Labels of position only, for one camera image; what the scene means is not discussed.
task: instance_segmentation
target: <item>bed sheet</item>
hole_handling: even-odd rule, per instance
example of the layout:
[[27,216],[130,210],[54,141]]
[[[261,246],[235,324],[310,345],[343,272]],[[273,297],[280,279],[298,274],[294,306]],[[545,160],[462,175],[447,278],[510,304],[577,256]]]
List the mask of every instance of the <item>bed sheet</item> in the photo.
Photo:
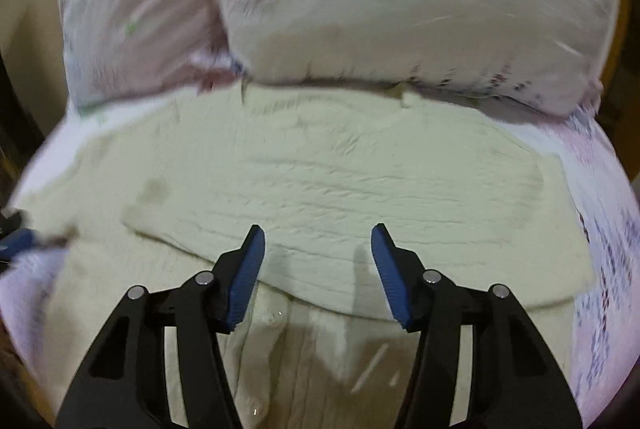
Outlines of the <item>bed sheet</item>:
[[[110,104],[87,117],[69,110],[30,163],[14,199],[58,177],[87,140],[152,112],[176,94]],[[472,103],[531,147],[557,154],[578,218],[590,243],[598,276],[593,289],[575,300],[570,385],[585,426],[606,407],[640,353],[640,212],[630,184],[593,110],[579,108],[568,119],[547,119],[510,101]],[[63,251],[24,254],[0,278],[0,309],[16,349],[37,377],[40,369],[42,299],[54,282]]]

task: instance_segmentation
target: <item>metal pin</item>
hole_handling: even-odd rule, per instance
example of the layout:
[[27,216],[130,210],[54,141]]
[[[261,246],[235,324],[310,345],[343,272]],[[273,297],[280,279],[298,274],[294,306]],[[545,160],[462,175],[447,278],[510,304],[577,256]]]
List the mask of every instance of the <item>metal pin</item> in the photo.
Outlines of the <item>metal pin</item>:
[[207,285],[211,283],[213,280],[214,280],[213,272],[210,272],[209,270],[205,270],[203,272],[200,272],[199,274],[196,274],[196,283],[198,284]]
[[145,287],[140,286],[139,284],[132,286],[127,291],[127,297],[132,300],[140,299],[143,295],[145,295]]
[[430,269],[424,272],[424,274],[422,275],[422,279],[424,280],[424,282],[427,282],[429,284],[436,284],[438,281],[440,281],[440,279],[442,279],[442,274],[437,270]]
[[503,284],[494,285],[491,291],[494,293],[495,297],[499,297],[500,299],[504,299],[511,293]]

